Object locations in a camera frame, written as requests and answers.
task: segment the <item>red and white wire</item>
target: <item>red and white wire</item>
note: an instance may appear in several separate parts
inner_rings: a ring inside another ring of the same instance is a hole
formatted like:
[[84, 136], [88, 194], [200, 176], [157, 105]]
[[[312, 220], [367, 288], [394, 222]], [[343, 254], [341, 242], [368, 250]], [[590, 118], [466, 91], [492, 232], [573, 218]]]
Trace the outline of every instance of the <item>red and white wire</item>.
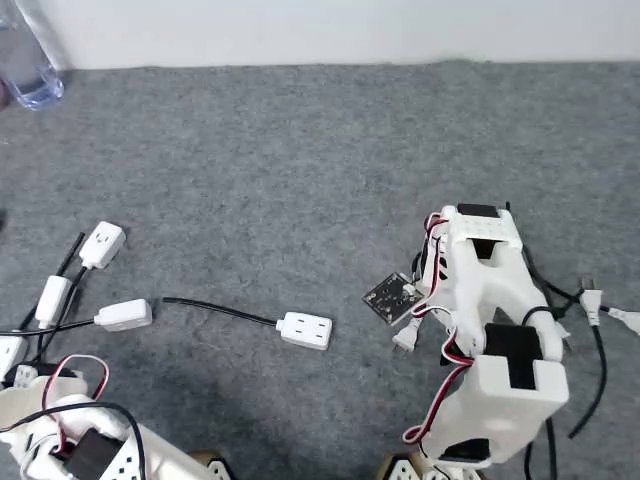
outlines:
[[424, 219], [424, 229], [425, 231], [429, 230], [429, 227], [431, 226], [431, 222], [433, 222], [434, 218], [440, 218], [441, 215], [439, 212], [433, 212], [431, 213], [427, 218]]
[[[46, 410], [48, 408], [47, 396], [49, 394], [49, 391], [52, 389], [54, 382], [60, 376], [60, 372], [62, 372], [62, 369], [69, 362], [69, 360], [72, 360], [74, 358], [86, 358], [89, 360], [95, 360], [102, 366], [102, 371], [103, 371], [102, 380], [100, 380], [100, 383], [98, 384], [98, 388], [96, 388], [96, 390], [93, 392], [93, 395], [91, 396], [91, 398], [93, 400], [98, 400], [102, 395], [102, 392], [104, 391], [104, 389], [107, 386], [107, 383], [109, 382], [109, 366], [107, 365], [107, 363], [101, 358], [96, 357], [94, 355], [71, 354], [71, 355], [67, 355], [62, 360], [60, 360], [60, 362], [56, 365], [55, 370], [47, 380], [47, 383], [45, 384], [44, 390], [42, 392], [42, 402], [41, 402], [42, 410]], [[66, 443], [66, 435], [65, 435], [64, 429], [60, 425], [59, 420], [53, 415], [50, 415], [50, 417], [53, 420], [55, 420], [56, 423], [58, 424], [58, 447], [56, 448], [55, 452], [59, 453], [64, 449], [64, 445]]]
[[442, 347], [440, 348], [440, 352], [442, 353], [442, 356], [447, 360], [449, 360], [451, 363], [455, 363], [456, 365], [466, 365], [470, 367], [471, 365], [473, 365], [473, 359], [459, 357], [457, 355], [453, 355], [452, 353], [449, 353], [449, 349], [453, 346], [454, 342], [456, 341], [456, 333], [457, 333], [457, 327], [453, 327], [453, 329], [451, 330], [451, 333], [449, 334], [449, 338], [447, 339], [446, 342], [442, 344]]
[[449, 375], [447, 375], [447, 378], [445, 378], [444, 382], [442, 382], [442, 385], [438, 389], [438, 393], [436, 393], [433, 402], [431, 402], [431, 406], [427, 411], [424, 422], [422, 422], [420, 425], [414, 425], [413, 427], [408, 428], [402, 435], [402, 441], [404, 443], [406, 443], [407, 445], [415, 445], [422, 440], [422, 438], [431, 429], [431, 425], [436, 418], [436, 413], [438, 413], [438, 409], [440, 408], [442, 401], [449, 391], [449, 387], [451, 387], [451, 384], [456, 379], [456, 377], [464, 372], [467, 368], [469, 368], [468, 365], [458, 365], [451, 371], [451, 373], [449, 373]]
[[[444, 307], [432, 306], [432, 307], [428, 307], [425, 310], [425, 314], [428, 313], [428, 311], [435, 310], [435, 309], [444, 310], [449, 314], [451, 313], [449, 312], [449, 310], [447, 310]], [[427, 411], [427, 415], [425, 416], [424, 422], [422, 422], [420, 425], [414, 425], [413, 427], [408, 428], [402, 435], [402, 441], [408, 445], [413, 445], [418, 443], [427, 434], [427, 432], [431, 429], [431, 425], [433, 424], [433, 421], [436, 418], [436, 413], [438, 413], [438, 409], [440, 408], [440, 405], [444, 401], [444, 398], [447, 395], [447, 392], [449, 391], [451, 384], [453, 383], [453, 381], [456, 379], [458, 375], [460, 375], [463, 371], [465, 371], [467, 368], [473, 365], [472, 359], [458, 357], [448, 352], [449, 348], [451, 348], [451, 345], [453, 345], [453, 342], [455, 341], [455, 339], [456, 339], [456, 328], [453, 328], [451, 330], [451, 333], [449, 334], [449, 338], [442, 344], [442, 348], [440, 350], [442, 352], [442, 355], [450, 362], [455, 363], [457, 367], [454, 368], [451, 371], [451, 373], [447, 375], [447, 378], [445, 378], [444, 382], [442, 382], [442, 385], [438, 389], [438, 393], [436, 393], [436, 396], [431, 402], [431, 406]]]
[[[432, 245], [432, 240], [433, 240], [433, 234], [435, 233], [434, 228], [437, 225], [442, 225], [443, 223], [447, 223], [448, 220], [444, 220], [444, 219], [435, 219], [432, 220], [432, 217], [434, 216], [440, 216], [440, 214], [438, 213], [432, 213], [431, 215], [429, 215], [428, 220], [426, 221], [426, 234], [425, 234], [425, 242], [429, 245], [432, 246], [434, 248], [434, 256], [433, 256], [433, 271], [431, 273], [431, 287], [429, 288], [429, 293], [427, 294], [427, 297], [422, 300], [422, 302], [420, 302], [420, 304], [418, 304], [416, 307], [414, 307], [414, 309], [421, 307], [422, 305], [425, 305], [429, 300], [431, 300], [431, 298], [435, 295], [436, 291], [438, 290], [438, 284], [440, 283], [440, 237], [436, 238], [436, 242], [435, 245]], [[421, 271], [420, 272], [420, 277], [424, 277], [424, 272]]]

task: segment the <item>black cable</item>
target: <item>black cable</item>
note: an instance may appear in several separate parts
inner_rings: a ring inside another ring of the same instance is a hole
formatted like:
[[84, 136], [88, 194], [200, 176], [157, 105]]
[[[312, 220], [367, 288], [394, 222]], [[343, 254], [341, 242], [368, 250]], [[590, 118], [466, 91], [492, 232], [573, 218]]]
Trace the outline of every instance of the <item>black cable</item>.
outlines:
[[554, 309], [552, 307], [544, 307], [542, 305], [540, 305], [538, 307], [533, 307], [531, 310], [529, 310], [524, 315], [524, 318], [522, 319], [522, 326], [523, 327], [527, 325], [527, 322], [531, 318], [531, 315], [533, 315], [536, 312], [549, 312], [549, 313], [551, 313], [553, 315]]
[[221, 305], [215, 305], [213, 303], [201, 302], [199, 300], [190, 300], [188, 298], [179, 298], [179, 297], [163, 297], [162, 301], [164, 303], [180, 303], [182, 305], [191, 305], [192, 307], [206, 308], [208, 310], [214, 310], [216, 312], [226, 313], [227, 315], [231, 315], [233, 317], [244, 318], [245, 320], [251, 320], [252, 322], [261, 323], [263, 325], [269, 325], [270, 327], [275, 327], [276, 324], [278, 323], [276, 320], [259, 317], [257, 315], [241, 312], [239, 310], [223, 307]]
[[86, 402], [86, 403], [75, 403], [71, 405], [62, 405], [60, 407], [47, 408], [46, 410], [40, 410], [38, 412], [32, 413], [31, 415], [27, 415], [22, 420], [17, 421], [13, 425], [8, 427], [0, 428], [0, 433], [6, 433], [14, 428], [18, 428], [21, 425], [25, 425], [27, 423], [34, 422], [39, 418], [45, 417], [47, 415], [51, 415], [54, 413], [60, 412], [68, 412], [70, 410], [79, 410], [82, 408], [106, 408], [109, 410], [115, 410], [122, 414], [129, 424], [131, 425], [131, 430], [133, 430], [133, 436], [136, 439], [136, 444], [138, 447], [138, 462], [140, 467], [140, 480], [147, 480], [147, 472], [146, 472], [146, 459], [144, 454], [144, 446], [142, 445], [142, 434], [140, 433], [140, 427], [138, 426], [138, 422], [131, 415], [129, 410], [118, 405], [117, 403], [111, 402]]
[[[84, 232], [80, 232], [78, 234], [75, 241], [73, 242], [73, 245], [71, 246], [69, 251], [67, 251], [66, 255], [62, 259], [62, 263], [58, 267], [58, 270], [56, 270], [56, 276], [61, 277], [62, 275], [65, 274], [65, 272], [67, 271], [67, 268], [69, 268], [69, 265], [73, 260], [73, 257], [78, 251], [78, 248], [80, 248], [80, 245], [82, 244], [82, 241], [84, 240], [85, 236], [86, 234]], [[31, 308], [31, 310], [29, 310], [29, 313], [27, 313], [27, 315], [24, 317], [24, 319], [20, 323], [20, 326], [18, 327], [18, 330], [24, 330], [29, 326], [29, 324], [33, 321], [33, 317], [36, 314], [36, 308], [38, 308], [37, 303]]]
[[540, 274], [540, 271], [536, 267], [536, 264], [533, 261], [533, 255], [531, 255], [531, 250], [529, 250], [528, 246], [522, 245], [522, 253], [524, 254], [524, 258], [527, 261], [527, 264], [529, 266], [529, 272], [531, 273], [531, 276], [540, 287], [540, 290], [542, 291], [542, 295], [544, 295], [544, 299], [547, 301], [547, 304], [551, 308], [553, 308], [554, 305], [553, 305], [553, 298], [551, 297], [551, 292], [547, 287], [547, 284], [544, 278]]
[[549, 478], [558, 480], [558, 454], [556, 452], [556, 433], [553, 428], [553, 420], [547, 418], [545, 422], [547, 427], [547, 444], [549, 445]]
[[[424, 458], [429, 458], [429, 455], [427, 455], [427, 452], [424, 451], [422, 442], [419, 442], [418, 446], [420, 447], [420, 451], [422, 452], [422, 455], [424, 455]], [[438, 472], [440, 472], [442, 475], [444, 475], [447, 480], [451, 480], [451, 477], [449, 476], [449, 474], [444, 470], [440, 469], [437, 465], [432, 465], [432, 467], [436, 469]]]
[[524, 478], [526, 480], [533, 480], [531, 476], [531, 453], [533, 452], [533, 442], [529, 442], [526, 450], [524, 451]]
[[[547, 430], [547, 444], [549, 445], [549, 478], [551, 480], [558, 479], [558, 454], [556, 451], [556, 433], [553, 428], [553, 420], [551, 417], [545, 421]], [[529, 442], [524, 451], [524, 478], [533, 480], [531, 475], [531, 454], [533, 453], [533, 441]]]
[[442, 470], [440, 467], [438, 467], [437, 465], [434, 465], [433, 468], [436, 469], [438, 472], [440, 472], [442, 475], [444, 475], [444, 477], [447, 480], [451, 480], [451, 477], [449, 476], [449, 474], [447, 472], [445, 472], [444, 470]]
[[83, 266], [82, 268], [80, 268], [76, 276], [73, 278], [71, 282], [71, 286], [69, 287], [69, 292], [67, 293], [67, 297], [65, 298], [64, 303], [62, 304], [62, 308], [60, 309], [60, 316], [56, 321], [54, 330], [51, 333], [51, 335], [49, 335], [47, 340], [44, 342], [44, 345], [42, 345], [42, 348], [38, 349], [38, 353], [33, 358], [34, 362], [38, 362], [42, 359], [42, 355], [44, 355], [44, 353], [49, 348], [49, 345], [51, 345], [51, 342], [53, 341], [53, 338], [56, 336], [56, 333], [60, 331], [60, 326], [62, 325], [62, 322], [64, 321], [64, 319], [67, 317], [69, 305], [71, 305], [71, 301], [73, 300], [73, 297], [76, 293], [78, 285], [80, 284], [80, 281], [82, 280], [82, 277], [87, 272], [87, 270], [88, 270], [87, 267]]
[[600, 355], [600, 383], [598, 385], [598, 392], [596, 393], [596, 397], [589, 405], [589, 408], [584, 413], [580, 421], [573, 427], [573, 430], [569, 433], [569, 438], [573, 439], [576, 435], [578, 435], [584, 426], [587, 424], [589, 419], [593, 416], [598, 405], [600, 404], [600, 400], [602, 400], [602, 395], [604, 394], [604, 389], [607, 385], [607, 356], [604, 352], [604, 344], [602, 342], [602, 337], [600, 336], [600, 329], [597, 325], [591, 326], [591, 331], [593, 332], [593, 336], [596, 341], [596, 347], [598, 347], [598, 354]]
[[58, 332], [63, 332], [65, 330], [73, 330], [74, 328], [86, 327], [87, 325], [93, 325], [93, 320], [85, 320], [82, 322], [75, 323], [67, 323], [66, 325], [60, 325], [56, 329], [56, 327], [45, 328], [43, 330], [22, 330], [22, 331], [13, 331], [13, 332], [0, 332], [0, 337], [35, 337], [35, 336], [44, 336], [47, 333], [53, 333], [56, 330]]

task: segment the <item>red wire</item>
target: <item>red wire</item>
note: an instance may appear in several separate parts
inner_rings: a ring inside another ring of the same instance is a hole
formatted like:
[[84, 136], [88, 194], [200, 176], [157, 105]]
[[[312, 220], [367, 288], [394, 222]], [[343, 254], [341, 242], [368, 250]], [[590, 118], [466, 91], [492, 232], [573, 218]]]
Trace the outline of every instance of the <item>red wire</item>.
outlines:
[[427, 432], [431, 429], [431, 425], [433, 424], [433, 421], [436, 418], [436, 414], [438, 413], [440, 405], [442, 405], [442, 402], [444, 401], [445, 396], [449, 391], [449, 388], [451, 387], [451, 384], [458, 377], [458, 375], [460, 375], [469, 367], [470, 365], [460, 365], [456, 367], [454, 370], [452, 370], [452, 372], [449, 374], [449, 376], [445, 379], [444, 383], [440, 387], [439, 393], [433, 402], [433, 406], [430, 409], [428, 417], [426, 418], [425, 422], [422, 425], [416, 425], [415, 427], [411, 427], [403, 435], [405, 443], [407, 443], [408, 445], [415, 445], [416, 443], [420, 442], [424, 438]]
[[431, 236], [431, 231], [434, 229], [434, 227], [437, 227], [438, 225], [442, 225], [443, 223], [447, 223], [448, 221], [449, 220], [446, 220], [444, 218], [439, 218], [431, 222], [431, 225], [429, 225], [429, 228], [427, 228], [427, 237]]
[[424, 222], [423, 222], [423, 223], [424, 223], [424, 229], [425, 229], [425, 231], [426, 231], [426, 230], [429, 230], [429, 227], [431, 226], [431, 222], [430, 222], [430, 220], [432, 220], [432, 219], [434, 219], [434, 218], [436, 218], [436, 219], [437, 219], [437, 218], [440, 218], [440, 214], [439, 214], [439, 213], [432, 213], [431, 215], [429, 215], [428, 217], [426, 217], [426, 218], [424, 219]]

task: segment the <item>white outlet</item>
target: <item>white outlet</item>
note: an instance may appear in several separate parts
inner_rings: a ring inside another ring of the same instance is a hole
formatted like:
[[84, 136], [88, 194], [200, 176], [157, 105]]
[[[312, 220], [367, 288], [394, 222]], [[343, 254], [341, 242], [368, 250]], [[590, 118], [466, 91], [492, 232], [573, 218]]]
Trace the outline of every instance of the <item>white outlet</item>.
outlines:
[[407, 459], [396, 460], [388, 478], [389, 480], [420, 480], [420, 476]]
[[0, 382], [11, 367], [22, 361], [27, 342], [21, 337], [0, 337]]
[[287, 312], [283, 320], [279, 320], [276, 329], [283, 340], [302, 347], [326, 350], [329, 347], [333, 322], [324, 317], [316, 317], [306, 313]]
[[[140, 425], [148, 480], [230, 480], [227, 470], [207, 469], [144, 425]], [[132, 434], [100, 480], [140, 480], [138, 446]]]
[[212, 480], [231, 480], [231, 475], [227, 472], [226, 465], [220, 460], [212, 461], [208, 469], [212, 473]]

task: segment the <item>white electrical socket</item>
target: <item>white electrical socket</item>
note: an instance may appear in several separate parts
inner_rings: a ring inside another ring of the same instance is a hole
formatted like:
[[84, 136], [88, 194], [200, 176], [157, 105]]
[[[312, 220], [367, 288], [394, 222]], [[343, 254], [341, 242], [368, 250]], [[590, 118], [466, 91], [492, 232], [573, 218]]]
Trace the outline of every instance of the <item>white electrical socket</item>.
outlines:
[[20, 363], [27, 351], [27, 341], [21, 337], [0, 337], [0, 382], [11, 367]]
[[395, 461], [391, 473], [386, 478], [389, 480], [420, 480], [420, 475], [413, 468], [411, 462], [403, 458]]
[[227, 471], [227, 466], [220, 460], [212, 461], [207, 467], [212, 473], [212, 480], [231, 480], [231, 475]]
[[[146, 473], [149, 480], [211, 480], [212, 470], [162, 437], [156, 435], [144, 425], [139, 425], [146, 460]], [[213, 477], [227, 480], [230, 477]], [[138, 446], [133, 434], [122, 445], [100, 480], [140, 480]]]
[[82, 259], [82, 266], [88, 269], [106, 267], [124, 245], [126, 238], [124, 230], [119, 226], [100, 222], [80, 249], [78, 255]]
[[329, 348], [332, 326], [333, 322], [328, 318], [287, 312], [283, 320], [278, 320], [276, 330], [287, 342], [301, 347], [326, 350]]

